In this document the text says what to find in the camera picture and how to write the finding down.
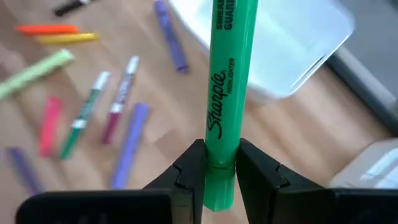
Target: pink highlighter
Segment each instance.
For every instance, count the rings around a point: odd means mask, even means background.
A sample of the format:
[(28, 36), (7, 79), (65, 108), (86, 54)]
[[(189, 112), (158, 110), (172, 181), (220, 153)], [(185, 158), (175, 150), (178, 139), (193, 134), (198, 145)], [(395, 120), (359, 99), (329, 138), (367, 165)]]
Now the pink highlighter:
[(62, 102), (56, 97), (47, 99), (44, 111), (44, 120), (40, 132), (39, 154), (42, 157), (53, 155), (57, 119), (60, 114)]

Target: sharpie logo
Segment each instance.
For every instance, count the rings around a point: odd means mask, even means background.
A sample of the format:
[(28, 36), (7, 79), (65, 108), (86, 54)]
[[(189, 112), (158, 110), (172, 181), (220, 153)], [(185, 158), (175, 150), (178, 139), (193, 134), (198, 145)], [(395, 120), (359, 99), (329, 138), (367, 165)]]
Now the sharpie logo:
[(79, 115), (79, 119), (82, 119), (82, 118), (84, 118), (85, 116), (88, 116), (89, 114), (90, 114), (90, 112), (91, 112), (91, 104), (92, 104), (92, 97), (93, 96), (90, 96), (87, 100), (86, 100), (86, 102), (85, 102), (85, 104), (83, 105), (83, 107), (81, 108), (81, 111), (80, 111), (80, 115)]
[(127, 98), (127, 94), (129, 92), (130, 80), (124, 80), (120, 85), (119, 95), (117, 98), (118, 103), (124, 103), (124, 100)]
[(223, 99), (227, 96), (227, 94), (224, 93), (225, 79), (225, 70), (220, 73), (214, 73), (211, 77), (213, 86), (211, 87), (211, 96), (209, 96), (211, 105), (207, 112), (207, 129), (209, 131), (217, 130), (218, 139), (223, 135), (223, 128), (221, 125), (223, 122)]

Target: sharpie highlighter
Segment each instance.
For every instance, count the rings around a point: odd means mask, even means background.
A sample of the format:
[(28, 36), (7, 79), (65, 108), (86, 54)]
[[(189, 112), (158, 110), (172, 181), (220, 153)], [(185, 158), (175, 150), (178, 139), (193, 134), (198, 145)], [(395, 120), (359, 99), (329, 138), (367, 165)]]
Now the sharpie highlighter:
[(233, 204), (257, 4), (258, 0), (213, 1), (204, 204), (214, 212)]

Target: purple highlighter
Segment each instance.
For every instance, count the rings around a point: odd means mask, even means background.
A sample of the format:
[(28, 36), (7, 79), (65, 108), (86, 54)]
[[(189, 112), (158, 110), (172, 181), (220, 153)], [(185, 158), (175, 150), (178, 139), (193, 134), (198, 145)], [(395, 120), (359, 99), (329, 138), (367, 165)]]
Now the purple highlighter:
[(124, 139), (120, 158), (116, 167), (116, 173), (111, 183), (112, 189), (123, 189), (129, 179), (129, 171), (134, 160), (134, 151), (137, 149), (141, 132), (148, 115), (148, 106), (144, 103), (136, 103), (131, 113), (129, 129)]
[(15, 170), (19, 174), (21, 181), (29, 189), (32, 195), (44, 192), (43, 187), (39, 184), (36, 174), (30, 165), (28, 158), (18, 147), (9, 147), (6, 149), (7, 158), (14, 165)]
[(155, 12), (167, 44), (169, 45), (170, 56), (173, 59), (175, 69), (180, 73), (188, 73), (188, 65), (185, 60), (182, 46), (178, 42), (175, 35), (173, 24), (169, 14), (167, 13), (167, 6), (162, 0), (155, 1)]

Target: black marker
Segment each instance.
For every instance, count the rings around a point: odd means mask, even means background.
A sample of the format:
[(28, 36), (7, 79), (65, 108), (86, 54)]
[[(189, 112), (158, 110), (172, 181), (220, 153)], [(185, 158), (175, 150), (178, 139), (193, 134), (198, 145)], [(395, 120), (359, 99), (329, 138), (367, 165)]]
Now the black marker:
[(54, 14), (56, 16), (63, 16), (66, 13), (69, 13), (75, 9), (78, 9), (81, 6), (88, 5), (90, 2), (95, 0), (74, 0), (69, 3), (62, 5), (61, 7), (54, 10)]

